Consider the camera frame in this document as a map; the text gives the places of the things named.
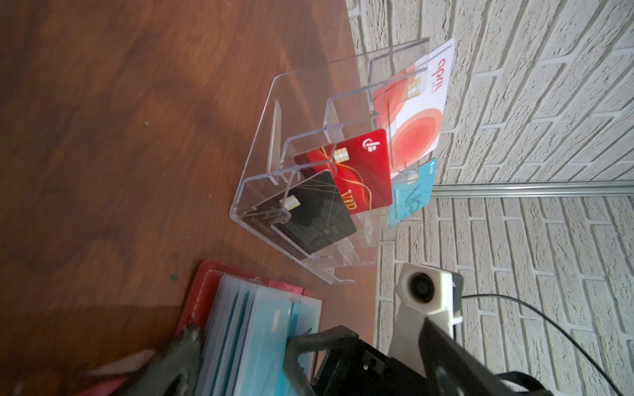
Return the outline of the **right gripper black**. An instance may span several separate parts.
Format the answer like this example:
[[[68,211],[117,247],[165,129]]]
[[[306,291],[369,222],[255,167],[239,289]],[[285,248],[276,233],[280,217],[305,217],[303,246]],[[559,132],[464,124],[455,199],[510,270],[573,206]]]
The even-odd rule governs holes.
[[[297,395],[428,395],[426,379],[345,326],[289,338],[282,366]]]

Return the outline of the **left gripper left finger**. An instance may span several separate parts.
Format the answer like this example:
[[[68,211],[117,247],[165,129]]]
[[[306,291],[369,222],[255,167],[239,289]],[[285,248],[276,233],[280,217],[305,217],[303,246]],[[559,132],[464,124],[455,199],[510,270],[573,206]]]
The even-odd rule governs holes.
[[[201,351],[201,329],[189,326],[111,395],[193,395]]]

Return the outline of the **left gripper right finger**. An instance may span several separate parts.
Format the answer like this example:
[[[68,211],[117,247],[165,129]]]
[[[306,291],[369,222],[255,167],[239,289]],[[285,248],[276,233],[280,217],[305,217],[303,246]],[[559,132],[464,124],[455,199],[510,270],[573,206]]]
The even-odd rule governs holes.
[[[514,394],[429,318],[419,335],[419,351],[429,395]]]

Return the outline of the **red leather card wallet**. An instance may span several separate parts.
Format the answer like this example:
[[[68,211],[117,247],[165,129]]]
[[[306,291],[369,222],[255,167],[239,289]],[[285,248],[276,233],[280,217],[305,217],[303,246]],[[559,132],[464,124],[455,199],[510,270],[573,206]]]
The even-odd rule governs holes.
[[[211,307],[216,298],[216,292],[223,276],[231,276],[264,285],[273,289],[284,290],[293,295],[305,296],[320,302],[325,298],[310,290],[295,285],[284,283],[267,277],[258,277],[244,270],[228,266],[213,260],[203,262],[191,283],[183,311],[178,320],[176,335],[179,335],[188,325],[196,324],[204,329],[211,312]],[[83,389],[81,395],[110,395],[120,388],[126,380],[130,379],[140,369],[158,354],[154,349],[139,351],[113,363],[95,369],[89,373],[91,379],[95,378],[97,384]]]

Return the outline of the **clear acrylic card display stand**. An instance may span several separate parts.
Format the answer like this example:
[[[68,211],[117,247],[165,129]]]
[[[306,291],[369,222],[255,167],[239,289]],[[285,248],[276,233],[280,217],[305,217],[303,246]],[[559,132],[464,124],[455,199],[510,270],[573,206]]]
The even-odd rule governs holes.
[[[429,204],[456,42],[428,39],[275,77],[231,218],[329,284]]]

